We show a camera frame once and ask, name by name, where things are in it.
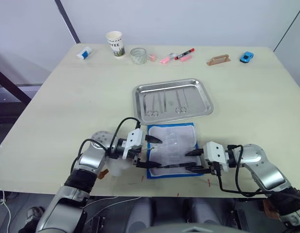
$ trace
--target white cloth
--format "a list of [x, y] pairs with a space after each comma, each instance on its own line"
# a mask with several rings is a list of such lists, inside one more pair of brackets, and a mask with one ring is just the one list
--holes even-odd
[[[196, 145], [196, 131], [192, 125], [179, 125], [170, 127], [153, 126], [149, 135], [159, 138], [162, 144], [152, 144], [149, 160], [165, 165], [195, 162], [201, 165], [199, 156], [185, 157], [185, 153], [192, 151]], [[151, 176], [192, 174], [185, 167], [151, 168]]]

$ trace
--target paper cup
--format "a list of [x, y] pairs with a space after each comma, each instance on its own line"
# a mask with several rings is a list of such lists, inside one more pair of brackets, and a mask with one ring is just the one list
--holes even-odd
[[121, 32], [118, 31], [108, 32], [106, 34], [106, 39], [111, 49], [113, 50], [114, 56], [120, 57], [125, 54]]

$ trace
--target floor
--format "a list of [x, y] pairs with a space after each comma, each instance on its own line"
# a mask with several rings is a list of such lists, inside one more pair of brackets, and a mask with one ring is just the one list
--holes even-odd
[[[0, 143], [3, 141], [12, 124], [0, 124]], [[47, 208], [52, 200], [53, 195], [45, 194], [28, 194], [28, 193], [12, 193], [7, 199], [7, 205], [12, 213], [10, 233], [16, 233], [24, 226], [26, 212], [32, 206], [42, 206]], [[112, 200], [97, 202], [86, 209], [88, 219], [95, 215], [102, 208], [123, 200], [132, 199], [127, 197], [119, 197]], [[156, 203], [156, 218], [154, 225], [167, 223], [186, 222], [183, 217], [184, 198], [152, 198]], [[105, 216], [104, 228], [102, 233], [124, 232], [129, 213], [133, 205], [138, 200], [127, 201], [107, 208], [100, 215]], [[251, 233], [282, 233], [285, 227], [278, 220], [269, 219], [263, 211], [259, 209], [260, 201], [235, 202], [235, 199], [217, 199], [208, 198], [206, 201], [211, 205], [219, 217], [222, 225], [235, 226], [233, 216], [230, 211], [234, 209], [242, 209], [245, 212], [249, 232]], [[8, 222], [7, 210], [4, 206], [0, 206], [0, 233], [5, 233]], [[83, 232], [89, 231], [88, 223]]]

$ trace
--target stainless steel tray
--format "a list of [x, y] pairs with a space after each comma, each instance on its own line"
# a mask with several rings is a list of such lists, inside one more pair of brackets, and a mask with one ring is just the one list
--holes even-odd
[[133, 90], [135, 117], [143, 125], [209, 115], [213, 105], [199, 80], [140, 85]]

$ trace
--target white wall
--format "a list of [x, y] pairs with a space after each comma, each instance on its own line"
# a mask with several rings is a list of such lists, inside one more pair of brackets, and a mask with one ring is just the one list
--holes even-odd
[[275, 50], [275, 54], [300, 87], [300, 14]]
[[0, 0], [0, 71], [15, 84], [43, 83], [72, 45], [53, 0]]
[[280, 41], [300, 0], [62, 0], [81, 42], [267, 46]]

